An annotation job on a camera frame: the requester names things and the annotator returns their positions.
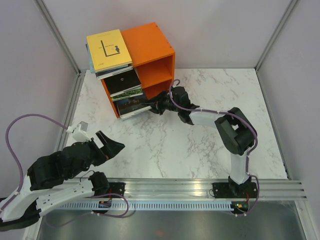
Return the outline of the green Alice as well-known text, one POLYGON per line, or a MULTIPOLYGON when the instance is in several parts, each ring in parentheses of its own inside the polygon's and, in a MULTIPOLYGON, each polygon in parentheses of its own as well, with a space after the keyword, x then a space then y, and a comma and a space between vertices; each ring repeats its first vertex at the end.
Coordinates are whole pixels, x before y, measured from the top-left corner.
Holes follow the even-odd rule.
POLYGON ((136 96, 140 96, 142 95, 144 92, 141 88, 137 88, 137 89, 133 89, 124 93, 121 93, 119 95, 113 96, 111 97, 111 100, 113 102, 115 101, 119 101, 119 100, 123 100, 123 99, 127 99, 127 98, 131 98, 131 97, 136 97, 136 96))

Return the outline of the dark night scene book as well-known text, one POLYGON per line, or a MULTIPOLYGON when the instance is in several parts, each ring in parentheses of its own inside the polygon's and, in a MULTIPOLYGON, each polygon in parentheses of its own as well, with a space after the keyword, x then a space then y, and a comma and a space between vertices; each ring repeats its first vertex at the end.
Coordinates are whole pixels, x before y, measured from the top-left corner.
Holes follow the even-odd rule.
POLYGON ((116 107, 121 119, 130 118, 136 114, 150 110, 152 107, 146 104, 147 97, 142 94, 116 101, 116 107))

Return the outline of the grey Great Gatsby book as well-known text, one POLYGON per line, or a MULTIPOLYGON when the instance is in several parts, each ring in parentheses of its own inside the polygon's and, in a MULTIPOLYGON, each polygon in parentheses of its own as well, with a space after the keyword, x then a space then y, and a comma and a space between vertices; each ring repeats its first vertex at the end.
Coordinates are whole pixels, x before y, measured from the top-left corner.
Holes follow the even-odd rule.
POLYGON ((123 93, 115 93, 111 96, 112 99, 118 99, 118 98, 123 98, 123 97, 127 97, 127 96, 133 96, 136 94, 142 94, 143 90, 142 87, 135 87, 131 90, 126 90, 123 93))

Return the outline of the teal blue ocean book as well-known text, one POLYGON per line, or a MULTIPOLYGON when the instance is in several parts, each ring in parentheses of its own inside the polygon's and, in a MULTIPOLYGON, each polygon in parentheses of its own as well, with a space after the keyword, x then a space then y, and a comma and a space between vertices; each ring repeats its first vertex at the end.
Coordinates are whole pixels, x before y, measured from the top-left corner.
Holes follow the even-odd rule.
POLYGON ((126 114, 121 115, 121 116, 120 116, 120 119, 126 120, 126 119, 128 119, 128 118, 131 118, 131 117, 134 117, 134 116, 136 116, 136 115, 138 115, 138 114, 141 114, 141 113, 143 113, 143 112, 146 112, 146 111, 148 111, 148 110, 150 110, 150 109, 151 109, 151 107, 144 107, 144 108, 138 109, 138 110, 136 110, 136 111, 132 111, 132 112, 126 113, 126 114))

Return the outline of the black book with gold lines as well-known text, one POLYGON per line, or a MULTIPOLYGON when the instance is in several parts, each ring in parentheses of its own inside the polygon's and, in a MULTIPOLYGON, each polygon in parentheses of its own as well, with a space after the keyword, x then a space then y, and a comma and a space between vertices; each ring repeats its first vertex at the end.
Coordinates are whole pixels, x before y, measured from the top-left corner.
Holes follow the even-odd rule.
POLYGON ((110 97, 115 97, 142 86, 135 69, 107 77, 103 82, 110 97))

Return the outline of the dark blue Robinson Crusoe book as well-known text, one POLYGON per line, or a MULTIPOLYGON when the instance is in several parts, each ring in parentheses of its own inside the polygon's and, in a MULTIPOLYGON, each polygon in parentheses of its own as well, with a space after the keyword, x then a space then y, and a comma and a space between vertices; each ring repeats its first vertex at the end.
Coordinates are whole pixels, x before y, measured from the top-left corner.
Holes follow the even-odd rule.
POLYGON ((122 67, 118 67, 118 68, 114 68, 114 69, 108 69, 105 71, 101 71, 101 72, 97 72, 95 73, 95 76, 98 80, 102 80, 105 78, 109 78, 115 75, 118 75, 120 73, 124 73, 127 71, 130 71, 133 68, 133 66, 131 64, 126 65, 126 66, 122 66, 122 67))

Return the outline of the yellow Little Prince book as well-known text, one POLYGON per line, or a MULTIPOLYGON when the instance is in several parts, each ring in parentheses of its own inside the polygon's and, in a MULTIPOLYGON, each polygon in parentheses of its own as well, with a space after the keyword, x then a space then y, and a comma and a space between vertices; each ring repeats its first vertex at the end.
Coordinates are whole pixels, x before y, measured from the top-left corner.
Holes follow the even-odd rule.
POLYGON ((95 73, 132 63, 119 29, 89 35, 86 40, 95 73))

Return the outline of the light blue paperback book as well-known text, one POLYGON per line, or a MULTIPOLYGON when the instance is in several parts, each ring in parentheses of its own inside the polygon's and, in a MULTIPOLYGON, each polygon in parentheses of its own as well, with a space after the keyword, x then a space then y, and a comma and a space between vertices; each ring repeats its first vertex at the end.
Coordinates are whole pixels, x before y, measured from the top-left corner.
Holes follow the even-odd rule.
POLYGON ((91 56, 91 52, 90 52, 90 48, 88 46, 88 44, 86 43, 85 44, 85 47, 86 47, 86 50, 87 50, 87 53, 88 53, 88 59, 89 59, 89 70, 91 73, 95 74, 96 71, 94 69, 94 64, 93 64, 93 60, 92 60, 92 56, 91 56))

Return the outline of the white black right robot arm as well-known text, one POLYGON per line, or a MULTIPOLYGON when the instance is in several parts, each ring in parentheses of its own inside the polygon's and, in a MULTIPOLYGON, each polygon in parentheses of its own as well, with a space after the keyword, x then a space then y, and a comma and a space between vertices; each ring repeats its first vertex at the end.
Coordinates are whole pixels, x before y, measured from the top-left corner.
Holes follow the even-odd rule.
POLYGON ((246 192, 245 182, 251 177, 249 155, 258 145, 258 133, 238 107, 220 112, 201 108, 191 103, 182 86, 171 87, 143 104, 149 106, 155 114, 176 112, 185 124, 217 129, 224 147, 230 152, 231 182, 228 191, 234 197, 240 197, 246 192))

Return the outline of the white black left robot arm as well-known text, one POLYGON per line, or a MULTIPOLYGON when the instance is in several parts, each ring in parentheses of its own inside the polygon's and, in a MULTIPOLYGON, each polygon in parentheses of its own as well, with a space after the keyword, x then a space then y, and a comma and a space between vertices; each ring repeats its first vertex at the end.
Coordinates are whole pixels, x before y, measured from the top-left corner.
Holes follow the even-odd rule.
POLYGON ((109 195, 111 187, 108 179, 99 171, 71 187, 50 192, 64 181, 88 171, 91 166, 104 164, 125 148, 123 143, 108 138, 102 131, 96 132, 96 136, 102 147, 90 138, 38 158, 27 170, 22 186, 0 200, 0 230, 23 229, 68 202, 109 195))

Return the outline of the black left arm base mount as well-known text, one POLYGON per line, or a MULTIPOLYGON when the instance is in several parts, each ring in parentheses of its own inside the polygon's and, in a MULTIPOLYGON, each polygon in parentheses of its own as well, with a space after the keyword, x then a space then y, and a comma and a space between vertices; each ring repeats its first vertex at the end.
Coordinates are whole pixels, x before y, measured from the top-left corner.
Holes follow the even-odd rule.
POLYGON ((112 200, 124 196, 126 184, 124 182, 110 182, 108 189, 100 189, 95 191, 94 196, 99 198, 112 200))

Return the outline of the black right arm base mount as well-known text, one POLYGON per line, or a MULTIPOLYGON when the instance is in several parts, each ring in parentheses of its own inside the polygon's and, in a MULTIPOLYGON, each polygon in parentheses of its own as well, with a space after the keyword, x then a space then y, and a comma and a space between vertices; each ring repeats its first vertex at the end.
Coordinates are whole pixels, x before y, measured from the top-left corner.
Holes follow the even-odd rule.
POLYGON ((216 199, 250 199, 258 196, 258 187, 255 182, 235 184, 228 182, 214 182, 213 195, 216 199))

